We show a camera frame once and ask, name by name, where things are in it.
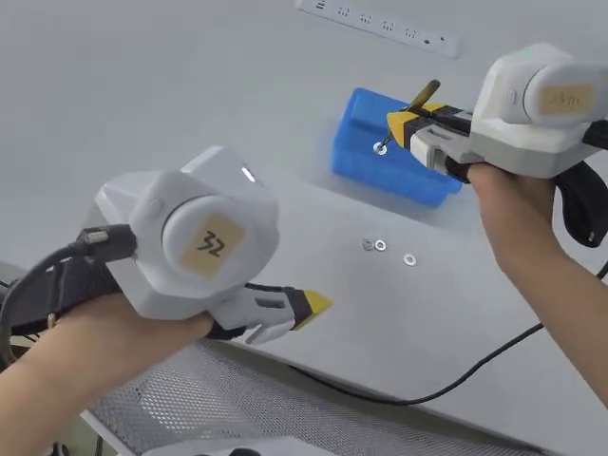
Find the human hand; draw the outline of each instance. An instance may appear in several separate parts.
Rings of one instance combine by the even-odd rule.
[[[182,321],[143,318],[123,294],[112,294],[62,317],[20,363],[94,399],[203,338],[212,326],[207,313]]]
[[[489,164],[472,166],[468,178],[503,270],[514,261],[565,255],[552,228],[555,184],[551,180],[513,176]]]

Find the perforated metal mesh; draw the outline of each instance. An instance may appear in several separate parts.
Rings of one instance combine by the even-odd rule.
[[[101,400],[92,412],[133,452],[189,439],[293,435],[338,456],[527,456],[404,427],[338,405],[258,369],[212,343],[177,354]]]

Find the blue plastic block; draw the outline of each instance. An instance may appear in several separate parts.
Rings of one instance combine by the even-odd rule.
[[[373,145],[387,135],[387,113],[408,104],[356,88],[333,142],[332,170],[340,176],[382,188],[427,206],[438,207],[462,184],[419,163],[395,142],[387,154],[373,153]]]

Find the beige label sticker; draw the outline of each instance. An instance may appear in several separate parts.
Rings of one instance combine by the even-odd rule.
[[[552,85],[541,92],[541,114],[584,114],[593,105],[592,85]]]
[[[181,256],[181,265],[206,278],[218,274],[244,235],[243,227],[223,214],[207,218]]]

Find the power strip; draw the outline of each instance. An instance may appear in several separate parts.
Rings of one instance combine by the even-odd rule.
[[[455,59],[460,54],[458,38],[405,24],[373,11],[354,8],[343,0],[297,0],[295,7],[343,26],[364,30],[450,59]]]

